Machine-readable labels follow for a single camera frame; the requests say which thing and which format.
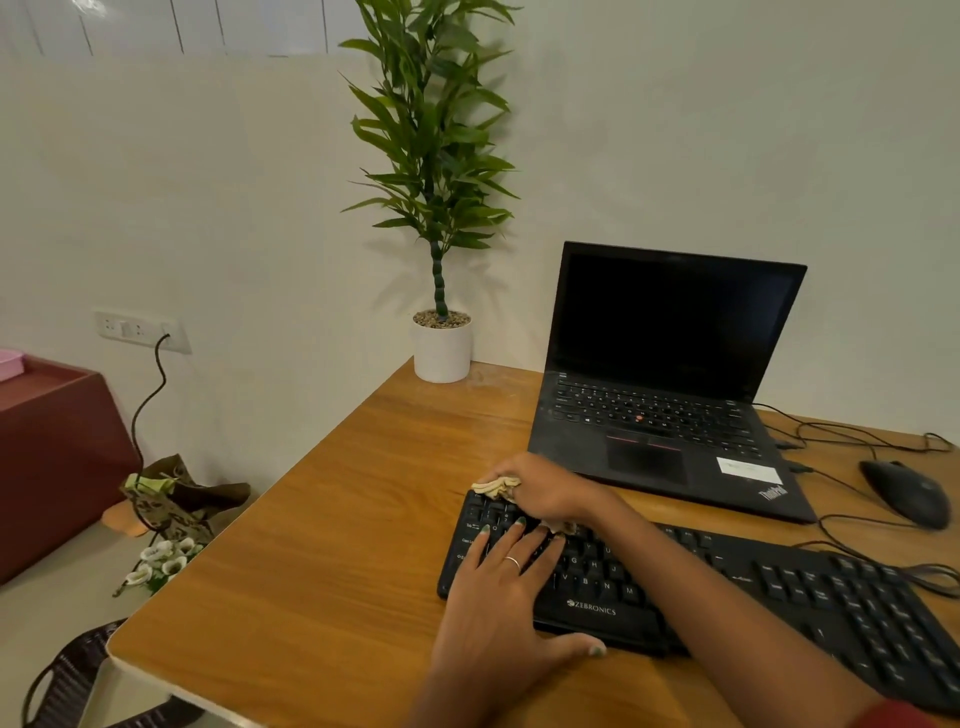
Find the hand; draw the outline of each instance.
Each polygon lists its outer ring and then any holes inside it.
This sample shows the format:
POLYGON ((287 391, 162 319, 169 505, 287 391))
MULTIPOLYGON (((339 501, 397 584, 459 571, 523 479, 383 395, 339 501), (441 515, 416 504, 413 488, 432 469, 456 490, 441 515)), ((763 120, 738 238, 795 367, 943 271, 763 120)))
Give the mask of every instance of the hand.
POLYGON ((560 559, 564 537, 555 537, 523 574, 507 556, 525 565, 547 533, 541 526, 523 536, 517 522, 482 564, 489 527, 473 540, 450 588, 430 674, 409 725, 478 725, 563 663, 607 653, 590 635, 547 640, 534 631, 534 599, 560 559))
POLYGON ((599 483, 575 475, 532 452, 508 457, 477 482, 489 483, 503 475, 522 481, 514 490, 514 499, 524 512, 552 523, 570 521, 591 525, 593 504, 607 493, 599 483))

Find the black laptop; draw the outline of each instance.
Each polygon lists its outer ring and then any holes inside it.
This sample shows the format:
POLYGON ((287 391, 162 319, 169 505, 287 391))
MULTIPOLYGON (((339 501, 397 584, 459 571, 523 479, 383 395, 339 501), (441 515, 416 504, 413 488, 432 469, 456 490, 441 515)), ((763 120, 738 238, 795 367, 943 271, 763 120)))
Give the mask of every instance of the black laptop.
POLYGON ((751 406, 805 273, 566 243, 529 450, 624 488, 816 522, 751 406))

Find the black keyboard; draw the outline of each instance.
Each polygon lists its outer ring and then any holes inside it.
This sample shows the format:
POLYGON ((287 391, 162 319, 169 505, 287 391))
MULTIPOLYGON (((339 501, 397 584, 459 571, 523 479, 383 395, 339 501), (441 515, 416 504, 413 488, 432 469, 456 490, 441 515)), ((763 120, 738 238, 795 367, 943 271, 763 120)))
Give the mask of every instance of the black keyboard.
POLYGON ((686 440, 748 459, 761 457, 750 425, 732 401, 706 403, 630 387, 561 379, 551 409, 557 420, 612 425, 686 440))
MULTIPOLYGON (((491 545, 524 515, 517 506, 470 493, 446 554, 437 592, 446 598, 473 537, 491 527, 491 545)), ((528 517, 527 530, 538 521, 528 517)), ((790 546, 658 524, 880 693, 960 716, 960 648, 897 570, 790 546)), ((535 554, 539 556, 544 546, 535 554)), ((688 655, 610 549, 588 529, 567 538, 564 555, 534 605, 534 624, 588 632, 606 644, 664 657, 688 655)))

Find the wooden tabletop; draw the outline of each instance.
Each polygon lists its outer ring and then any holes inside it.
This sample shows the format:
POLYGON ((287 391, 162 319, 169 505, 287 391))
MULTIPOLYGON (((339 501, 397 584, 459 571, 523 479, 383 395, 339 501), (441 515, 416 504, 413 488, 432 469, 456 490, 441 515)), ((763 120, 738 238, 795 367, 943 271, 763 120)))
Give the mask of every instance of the wooden tabletop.
MULTIPOLYGON (((110 654, 252 724, 397 725, 444 612, 437 578, 464 493, 490 465, 526 448, 540 378, 474 363, 464 381, 428 384, 408 362, 136 612, 110 654)), ((819 445, 789 456, 866 488, 856 468, 865 449, 819 445)), ((960 504, 960 454, 899 458, 960 504)), ((819 475, 801 479, 818 514, 884 517, 819 475)), ((818 536, 816 526, 621 493, 653 521, 779 544, 818 536)), ((956 525, 938 534, 840 522, 833 530, 893 565, 960 566, 956 525)), ((960 603, 923 598, 960 637, 960 603)), ((556 676, 501 724, 737 723, 693 661, 612 650, 556 676)))

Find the power socket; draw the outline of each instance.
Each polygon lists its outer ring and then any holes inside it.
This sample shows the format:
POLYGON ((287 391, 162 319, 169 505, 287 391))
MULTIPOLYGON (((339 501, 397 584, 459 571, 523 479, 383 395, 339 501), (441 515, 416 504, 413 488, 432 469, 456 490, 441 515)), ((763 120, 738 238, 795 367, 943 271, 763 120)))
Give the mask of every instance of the power socket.
POLYGON ((164 334, 170 337, 163 340, 160 348, 168 352, 190 353, 190 342, 179 321, 175 319, 142 317, 115 311, 94 311, 94 324, 97 333, 106 339, 126 341, 154 347, 164 334))

